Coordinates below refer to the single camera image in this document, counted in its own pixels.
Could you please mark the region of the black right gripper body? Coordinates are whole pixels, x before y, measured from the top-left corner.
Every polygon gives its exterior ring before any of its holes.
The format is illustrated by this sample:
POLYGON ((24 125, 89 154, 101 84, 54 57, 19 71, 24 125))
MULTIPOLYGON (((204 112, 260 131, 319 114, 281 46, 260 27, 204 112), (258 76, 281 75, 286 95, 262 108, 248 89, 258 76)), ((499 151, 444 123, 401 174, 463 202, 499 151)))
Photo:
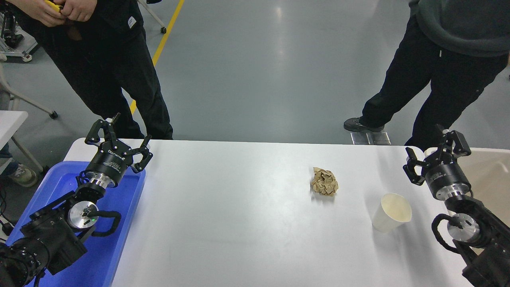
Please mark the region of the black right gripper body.
POLYGON ((429 166, 423 167, 423 176, 432 194, 466 194, 470 191, 470 182, 455 156, 430 154, 425 162, 429 166))

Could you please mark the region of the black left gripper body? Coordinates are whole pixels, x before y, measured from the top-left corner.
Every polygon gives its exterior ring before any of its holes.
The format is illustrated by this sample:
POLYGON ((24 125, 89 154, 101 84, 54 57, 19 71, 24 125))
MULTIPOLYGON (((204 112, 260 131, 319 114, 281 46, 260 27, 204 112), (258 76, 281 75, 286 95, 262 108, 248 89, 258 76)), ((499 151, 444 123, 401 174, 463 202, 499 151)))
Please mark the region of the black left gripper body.
POLYGON ((124 142, 102 142, 88 165, 88 173, 103 174, 113 181, 120 181, 133 163, 132 156, 124 154, 129 150, 124 142))

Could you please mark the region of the person's left hand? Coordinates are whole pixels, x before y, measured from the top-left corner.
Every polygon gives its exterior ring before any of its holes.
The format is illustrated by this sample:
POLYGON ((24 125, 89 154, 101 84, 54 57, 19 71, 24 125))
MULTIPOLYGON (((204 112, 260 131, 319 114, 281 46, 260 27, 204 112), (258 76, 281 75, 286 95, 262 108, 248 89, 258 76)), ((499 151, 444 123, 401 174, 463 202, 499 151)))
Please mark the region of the person's left hand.
POLYGON ((62 0, 61 13, 69 20, 87 22, 93 15, 97 0, 62 0))

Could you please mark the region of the person's right hand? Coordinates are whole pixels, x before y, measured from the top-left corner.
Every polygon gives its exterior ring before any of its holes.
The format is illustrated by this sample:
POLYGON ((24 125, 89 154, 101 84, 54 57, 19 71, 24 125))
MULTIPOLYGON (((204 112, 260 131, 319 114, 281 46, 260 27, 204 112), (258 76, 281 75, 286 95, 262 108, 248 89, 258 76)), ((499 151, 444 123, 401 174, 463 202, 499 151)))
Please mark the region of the person's right hand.
POLYGON ((65 17, 55 11, 43 0, 21 0, 20 9, 31 18, 38 20, 46 27, 56 27, 65 23, 65 17))

